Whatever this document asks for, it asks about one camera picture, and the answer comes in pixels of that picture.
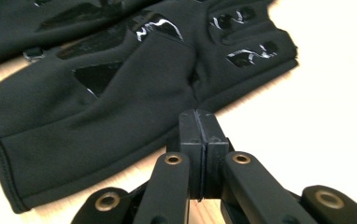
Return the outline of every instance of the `light wood surface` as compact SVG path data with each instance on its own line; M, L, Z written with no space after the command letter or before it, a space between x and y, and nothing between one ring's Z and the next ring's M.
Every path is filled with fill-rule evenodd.
M357 202L357 1L279 0L269 12L298 46L300 66L222 109L219 123L236 150L256 156L284 188L301 194L325 185ZM22 58L0 64L0 80L26 65ZM70 223L96 190L147 181L162 153L22 215L0 187L0 223ZM191 202L190 224L197 223L223 223L219 202Z

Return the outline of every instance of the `black glove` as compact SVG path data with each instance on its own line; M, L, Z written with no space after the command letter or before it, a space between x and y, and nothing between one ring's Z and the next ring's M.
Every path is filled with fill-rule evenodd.
M0 181L14 212L87 188L296 66L265 1L167 0L0 83Z
M0 1L0 62L88 35L159 0Z

